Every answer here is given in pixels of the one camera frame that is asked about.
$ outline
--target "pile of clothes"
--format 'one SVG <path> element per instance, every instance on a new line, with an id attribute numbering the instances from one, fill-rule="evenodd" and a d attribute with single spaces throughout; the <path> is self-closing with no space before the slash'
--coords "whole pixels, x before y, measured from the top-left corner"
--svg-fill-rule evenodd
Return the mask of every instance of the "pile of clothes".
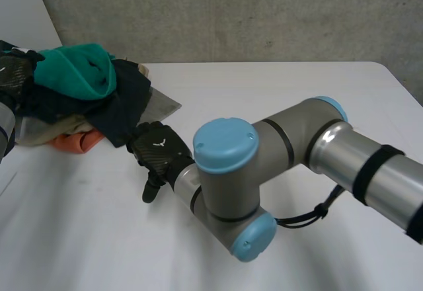
<path id="1" fill-rule="evenodd" d="M 12 47 L 2 42 L 0 50 Z M 146 67 L 115 59 L 98 44 L 39 53 L 44 60 L 37 63 L 34 85 L 16 112 L 19 145 L 51 144 L 86 153 L 105 137 L 120 147 L 137 124 L 162 120 L 180 107 L 151 87 Z M 155 116 L 163 102 L 168 113 Z M 150 118 L 143 119 L 147 106 Z"/>

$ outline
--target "light blue joint cap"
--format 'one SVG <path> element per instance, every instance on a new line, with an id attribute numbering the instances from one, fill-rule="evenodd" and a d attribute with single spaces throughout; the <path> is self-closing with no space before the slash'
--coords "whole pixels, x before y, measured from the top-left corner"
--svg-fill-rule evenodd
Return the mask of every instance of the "light blue joint cap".
<path id="1" fill-rule="evenodd" d="M 252 261 L 269 246 L 275 233 L 276 220 L 266 212 L 239 234 L 230 252 L 244 263 Z"/>
<path id="2" fill-rule="evenodd" d="M 317 96 L 311 99 L 320 99 L 321 101 L 326 101 L 327 103 L 331 104 L 335 109 L 341 114 L 343 121 L 348 122 L 348 117 L 342 106 L 334 99 L 327 97 L 327 96 Z"/>
<path id="3" fill-rule="evenodd" d="M 219 118 L 198 129 L 193 144 L 199 169 L 210 174 L 225 174 L 251 160 L 258 149 L 258 134 L 243 119 Z"/>

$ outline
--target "black glove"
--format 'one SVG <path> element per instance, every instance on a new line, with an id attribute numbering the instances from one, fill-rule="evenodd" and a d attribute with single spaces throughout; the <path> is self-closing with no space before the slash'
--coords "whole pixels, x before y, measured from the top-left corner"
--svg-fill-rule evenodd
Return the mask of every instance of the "black glove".
<path id="1" fill-rule="evenodd" d="M 143 192 L 143 201 L 146 203 L 155 199 L 160 187 L 166 182 L 170 181 L 173 185 L 173 169 L 194 162 L 180 136 L 171 127 L 158 121 L 140 124 L 126 147 L 141 166 L 149 169 Z"/>
<path id="2" fill-rule="evenodd" d="M 15 110 L 34 84 L 36 64 L 44 57 L 35 52 L 13 48 L 0 52 L 0 101 Z"/>

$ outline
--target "green towel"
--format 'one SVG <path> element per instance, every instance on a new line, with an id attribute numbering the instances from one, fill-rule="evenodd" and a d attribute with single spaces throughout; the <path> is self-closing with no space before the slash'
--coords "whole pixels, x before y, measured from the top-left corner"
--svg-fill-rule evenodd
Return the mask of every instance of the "green towel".
<path id="1" fill-rule="evenodd" d="M 37 63 L 35 84 L 57 93 L 92 101 L 116 89 L 116 73 L 109 55 L 99 44 L 62 46 L 40 52 L 46 59 Z"/>

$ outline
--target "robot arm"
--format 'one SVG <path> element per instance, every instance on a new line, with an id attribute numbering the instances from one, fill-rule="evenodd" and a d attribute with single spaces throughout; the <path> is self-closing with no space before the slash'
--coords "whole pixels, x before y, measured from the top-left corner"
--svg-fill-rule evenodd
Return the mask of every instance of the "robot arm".
<path id="1" fill-rule="evenodd" d="M 36 64 L 43 59 L 31 50 L 0 52 L 0 161 L 15 144 L 15 110 L 34 84 Z"/>
<path id="2" fill-rule="evenodd" d="M 259 186 L 298 164 L 338 183 L 320 204 L 326 211 L 345 189 L 422 243 L 423 166 L 355 132 L 347 120 L 328 97 L 307 99 L 254 124 L 220 118 L 196 132 L 195 162 L 176 157 L 165 178 L 240 261 L 255 259 L 276 233 L 275 218 L 260 206 Z"/>

